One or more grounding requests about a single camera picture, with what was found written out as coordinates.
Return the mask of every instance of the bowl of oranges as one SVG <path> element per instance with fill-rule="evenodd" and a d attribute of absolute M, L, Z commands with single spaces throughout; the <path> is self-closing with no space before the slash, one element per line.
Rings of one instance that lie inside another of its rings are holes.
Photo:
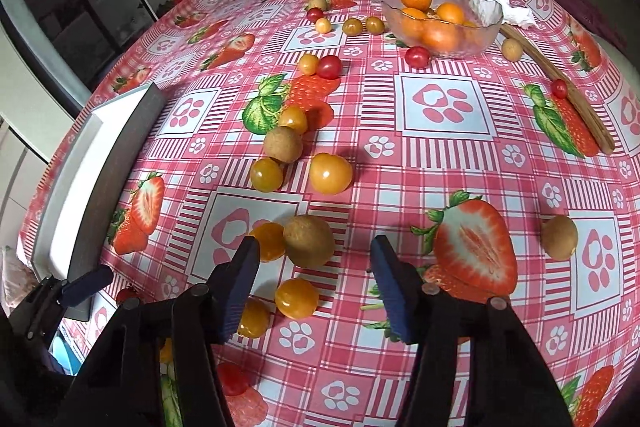
<path fill-rule="evenodd" d="M 500 4 L 485 0 L 382 0 L 382 13 L 400 41 L 444 58 L 483 52 L 502 23 Z"/>

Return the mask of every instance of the clear glass fruit bowl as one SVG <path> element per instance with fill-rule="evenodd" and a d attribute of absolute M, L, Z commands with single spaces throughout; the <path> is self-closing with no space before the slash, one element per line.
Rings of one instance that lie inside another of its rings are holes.
<path fill-rule="evenodd" d="M 397 39 L 407 46 L 423 46 L 434 57 L 462 58 L 477 55 L 494 43 L 502 23 L 502 6 L 496 1 L 432 0 L 435 10 L 444 2 L 460 6 L 465 24 L 453 24 L 429 15 L 416 19 L 402 12 L 400 0 L 382 0 L 386 24 Z"/>

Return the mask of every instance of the screw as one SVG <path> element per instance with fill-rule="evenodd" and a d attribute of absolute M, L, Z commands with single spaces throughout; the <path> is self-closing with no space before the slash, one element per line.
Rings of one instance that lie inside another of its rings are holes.
<path fill-rule="evenodd" d="M 189 291 L 193 296 L 202 297 L 203 295 L 209 293 L 209 287 L 204 282 L 201 282 L 199 284 L 196 284 L 195 286 L 192 286 Z"/>
<path fill-rule="evenodd" d="M 140 305 L 140 299 L 137 297 L 129 297 L 122 303 L 122 307 L 126 310 L 133 310 Z"/>
<path fill-rule="evenodd" d="M 432 282 L 426 282 L 422 285 L 422 291 L 427 295 L 437 295 L 440 293 L 440 288 Z"/>
<path fill-rule="evenodd" d="M 507 309 L 507 301 L 501 297 L 492 297 L 490 302 L 491 302 L 491 306 L 493 306 L 495 309 L 499 311 L 503 311 Z"/>

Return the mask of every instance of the dining table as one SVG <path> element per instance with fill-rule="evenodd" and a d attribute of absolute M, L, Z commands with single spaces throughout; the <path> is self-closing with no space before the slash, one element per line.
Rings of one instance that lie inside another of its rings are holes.
<path fill-rule="evenodd" d="M 357 36 L 341 29 L 348 18 L 382 18 L 382 0 L 328 3 L 332 30 L 320 34 L 305 17 L 306 0 L 183 0 L 104 77 L 38 185 L 20 231 L 21 257 L 30 261 L 47 197 L 82 122 L 146 82 L 167 102 L 120 204 L 130 206 L 130 192 L 150 173 L 163 179 L 164 194 L 146 248 L 119 255 L 105 241 L 100 261 L 113 269 L 113 283 L 95 296 L 88 322 L 63 320 L 66 340 L 83 360 L 122 288 L 133 286 L 145 301 L 174 298 L 229 261 L 257 225 L 315 214 L 332 230 L 334 256 L 314 269 L 286 256 L 261 264 L 252 295 L 269 309 L 270 327 L 257 339 L 234 334 L 216 356 L 249 376 L 266 404 L 262 426 L 395 425 L 416 347 L 390 330 L 369 269 L 370 242 L 386 235 L 402 260 L 417 269 L 433 265 L 424 230 L 438 218 L 428 211 L 481 197 L 502 216 L 513 245 L 513 310 L 569 411 L 595 421 L 640 349 L 636 93 L 554 0 L 510 0 L 536 20 L 537 27 L 519 28 L 522 35 L 571 79 L 610 132 L 615 148 L 605 155 L 592 150 L 579 118 L 560 110 L 535 61 L 505 60 L 503 36 L 481 54 L 433 57 L 416 70 L 388 29 Z M 286 166 L 282 187 L 260 192 L 250 170 L 263 156 L 263 131 L 287 105 L 285 87 L 300 76 L 296 65 L 307 53 L 342 61 L 332 90 L 310 88 L 330 120 L 303 136 L 302 157 Z M 275 92 L 260 90 L 272 81 Z M 260 97 L 261 112 L 247 111 Z M 310 185 L 310 160 L 319 152 L 351 164 L 345 191 L 326 195 Z M 540 239 L 542 225 L 558 214 L 578 231 L 575 253 L 564 261 L 550 258 Z M 304 319 L 289 319 L 274 304 L 275 288 L 292 277 L 319 291 L 316 311 Z M 469 381 L 470 343 L 463 342 L 451 426 L 464 423 Z"/>

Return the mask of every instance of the wooden stick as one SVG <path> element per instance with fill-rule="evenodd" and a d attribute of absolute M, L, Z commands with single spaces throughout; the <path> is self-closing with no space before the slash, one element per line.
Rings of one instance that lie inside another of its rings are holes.
<path fill-rule="evenodd" d="M 529 55 L 529 57 L 533 58 L 535 63 L 540 66 L 540 69 L 542 69 L 546 76 L 551 80 L 561 78 L 565 81 L 567 99 L 575 107 L 575 110 L 578 112 L 593 135 L 593 138 L 596 140 L 600 150 L 602 150 L 606 155 L 612 154 L 615 149 L 615 143 L 613 142 L 611 134 L 607 128 L 604 127 L 602 120 L 593 110 L 589 101 L 584 97 L 582 92 L 575 87 L 575 84 L 569 79 L 569 77 L 556 68 L 556 66 L 553 65 L 551 61 L 546 58 L 545 55 L 543 55 L 539 49 L 532 44 L 532 42 L 529 41 L 529 39 L 510 24 L 502 24 L 502 26 L 500 26 L 500 33 L 509 39 L 518 41 L 525 53 Z"/>

